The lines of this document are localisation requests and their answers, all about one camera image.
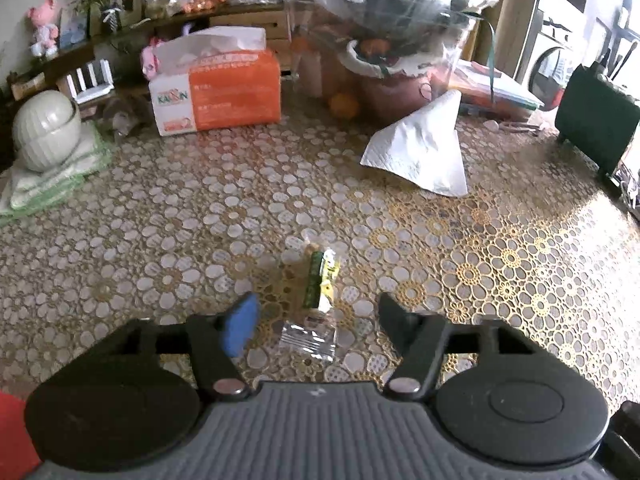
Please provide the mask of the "green yellow candy packet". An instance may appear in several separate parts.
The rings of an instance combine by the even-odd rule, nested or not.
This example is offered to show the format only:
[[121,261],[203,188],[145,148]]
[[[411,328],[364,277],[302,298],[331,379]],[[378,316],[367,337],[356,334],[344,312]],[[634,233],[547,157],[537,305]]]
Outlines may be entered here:
[[331,248],[315,250],[310,257],[303,308],[328,314],[334,308],[334,282],[341,261]]

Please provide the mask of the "white paper sheet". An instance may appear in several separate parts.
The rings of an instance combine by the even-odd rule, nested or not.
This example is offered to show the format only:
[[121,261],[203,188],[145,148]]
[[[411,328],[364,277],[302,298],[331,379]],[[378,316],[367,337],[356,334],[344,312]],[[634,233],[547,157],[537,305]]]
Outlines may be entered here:
[[468,185],[456,131],[460,103],[461,92],[449,90],[378,130],[360,164],[390,172],[434,194],[465,196]]

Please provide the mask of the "red cardboard box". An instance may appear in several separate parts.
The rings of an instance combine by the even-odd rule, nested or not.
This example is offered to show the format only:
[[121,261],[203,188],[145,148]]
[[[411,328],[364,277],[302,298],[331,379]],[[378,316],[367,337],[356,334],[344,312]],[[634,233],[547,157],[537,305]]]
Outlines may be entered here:
[[41,460],[26,430],[26,403],[0,393],[0,479],[18,480],[30,474]]

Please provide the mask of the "folded green white cloth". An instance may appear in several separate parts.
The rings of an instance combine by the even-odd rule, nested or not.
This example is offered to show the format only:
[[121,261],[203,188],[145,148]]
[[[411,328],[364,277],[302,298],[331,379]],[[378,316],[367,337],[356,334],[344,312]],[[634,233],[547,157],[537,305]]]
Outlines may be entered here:
[[112,144],[93,120],[82,124],[78,147],[61,166],[37,174],[19,162],[1,174],[1,224],[49,209],[69,198],[90,174],[112,161]]

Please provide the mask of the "orange fruit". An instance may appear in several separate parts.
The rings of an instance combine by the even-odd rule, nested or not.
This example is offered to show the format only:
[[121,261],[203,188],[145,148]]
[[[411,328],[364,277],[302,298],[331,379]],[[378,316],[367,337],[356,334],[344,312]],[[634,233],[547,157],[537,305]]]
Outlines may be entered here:
[[352,120],[360,113],[360,103],[356,96],[349,92],[338,92],[329,98],[329,109],[332,115],[341,120]]

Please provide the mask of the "stack of colourful folders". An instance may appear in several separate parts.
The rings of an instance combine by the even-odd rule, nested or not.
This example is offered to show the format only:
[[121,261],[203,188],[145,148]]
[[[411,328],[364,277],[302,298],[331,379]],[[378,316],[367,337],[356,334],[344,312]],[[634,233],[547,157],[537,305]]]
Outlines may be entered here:
[[473,113],[526,122],[542,102],[532,92],[500,70],[490,78],[489,68],[477,62],[459,61],[449,88],[461,92],[461,106]]

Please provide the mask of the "pink pot with fruit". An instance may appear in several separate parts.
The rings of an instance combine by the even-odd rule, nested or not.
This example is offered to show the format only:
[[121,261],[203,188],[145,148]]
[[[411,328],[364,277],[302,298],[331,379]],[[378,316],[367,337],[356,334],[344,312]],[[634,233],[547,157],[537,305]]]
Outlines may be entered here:
[[385,65],[360,58],[356,47],[356,40],[349,41],[338,60],[356,76],[364,104],[381,124],[420,110],[448,89],[454,62],[446,56],[417,53]]

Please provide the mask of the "orange tissue box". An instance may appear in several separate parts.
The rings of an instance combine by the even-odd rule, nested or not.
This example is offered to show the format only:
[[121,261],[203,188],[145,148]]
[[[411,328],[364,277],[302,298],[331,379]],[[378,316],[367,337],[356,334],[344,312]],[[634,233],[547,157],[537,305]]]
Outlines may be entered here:
[[265,29],[209,27],[163,42],[155,54],[160,69],[149,92],[161,136],[281,119],[280,63]]

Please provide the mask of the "grey round ceramic jar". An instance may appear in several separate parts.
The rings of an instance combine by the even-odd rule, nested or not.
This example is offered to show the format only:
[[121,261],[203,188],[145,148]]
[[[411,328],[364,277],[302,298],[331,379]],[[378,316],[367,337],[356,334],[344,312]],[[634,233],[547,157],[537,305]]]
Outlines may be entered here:
[[38,174],[65,162],[77,148],[80,134],[77,104],[55,90],[40,92],[27,100],[12,125],[18,160]]

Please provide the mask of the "green radio box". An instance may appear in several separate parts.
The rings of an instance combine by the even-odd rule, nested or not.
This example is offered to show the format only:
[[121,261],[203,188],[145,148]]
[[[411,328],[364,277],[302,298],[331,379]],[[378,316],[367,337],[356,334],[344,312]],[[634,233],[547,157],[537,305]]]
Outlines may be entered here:
[[579,65],[570,76],[555,116],[558,141],[568,141],[612,174],[639,125],[639,102]]

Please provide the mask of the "pink backpack toy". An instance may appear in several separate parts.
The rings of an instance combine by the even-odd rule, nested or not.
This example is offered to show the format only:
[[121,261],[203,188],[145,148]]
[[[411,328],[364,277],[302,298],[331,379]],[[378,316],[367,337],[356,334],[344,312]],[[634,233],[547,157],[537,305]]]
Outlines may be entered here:
[[142,68],[142,74],[147,81],[151,81],[156,77],[158,70],[160,69],[160,62],[158,62],[155,54],[155,49],[163,43],[163,40],[157,37],[152,37],[149,44],[144,47],[140,53],[140,63]]

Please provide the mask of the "wooden tv cabinet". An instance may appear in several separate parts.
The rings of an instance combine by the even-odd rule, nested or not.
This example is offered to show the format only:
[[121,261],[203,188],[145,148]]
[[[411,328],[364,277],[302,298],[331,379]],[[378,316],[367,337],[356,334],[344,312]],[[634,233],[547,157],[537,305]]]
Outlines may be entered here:
[[102,48],[112,48],[118,52],[116,58],[121,61],[124,58],[139,57],[140,49],[134,45],[136,40],[143,42],[153,37],[161,40],[173,40],[180,36],[183,27],[189,25],[194,32],[209,26],[255,26],[265,29],[268,48],[273,50],[280,62],[281,72],[289,73],[292,65],[292,53],[288,42],[288,24],[283,9],[283,4],[257,3],[257,4],[224,4],[215,10],[203,11],[194,14],[177,14],[171,18],[161,20],[143,21],[125,27],[111,35],[94,36],[81,41],[76,46],[58,51],[58,55],[50,61],[32,63],[32,67],[23,73],[14,73],[8,77],[1,88],[1,102],[13,104],[23,101],[29,94],[21,94],[19,98],[13,95],[11,84],[29,82],[35,77],[43,76],[43,89],[54,87],[67,73],[87,62],[97,60],[98,51]]

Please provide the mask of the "large clear plastic bag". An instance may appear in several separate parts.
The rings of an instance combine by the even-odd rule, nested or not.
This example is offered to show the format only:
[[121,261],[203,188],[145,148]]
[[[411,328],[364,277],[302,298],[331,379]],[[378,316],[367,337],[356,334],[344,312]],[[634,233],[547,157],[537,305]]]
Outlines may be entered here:
[[444,58],[463,48],[498,0],[314,0],[350,27],[358,58],[393,63],[411,55]]

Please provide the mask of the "pink plush bear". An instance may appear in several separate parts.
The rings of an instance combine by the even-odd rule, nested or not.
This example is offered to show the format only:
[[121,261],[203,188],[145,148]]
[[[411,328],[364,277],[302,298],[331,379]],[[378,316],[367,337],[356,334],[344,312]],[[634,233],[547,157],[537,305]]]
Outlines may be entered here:
[[32,23],[34,34],[29,51],[34,58],[50,60],[58,54],[58,26],[55,25],[55,0],[44,0],[40,6],[32,6],[27,18]]

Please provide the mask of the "photo frame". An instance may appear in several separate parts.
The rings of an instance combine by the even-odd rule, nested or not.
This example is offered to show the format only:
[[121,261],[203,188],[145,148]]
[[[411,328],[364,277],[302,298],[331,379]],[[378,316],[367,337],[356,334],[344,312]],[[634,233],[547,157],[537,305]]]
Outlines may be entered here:
[[89,0],[91,37],[111,35],[143,18],[143,0]]

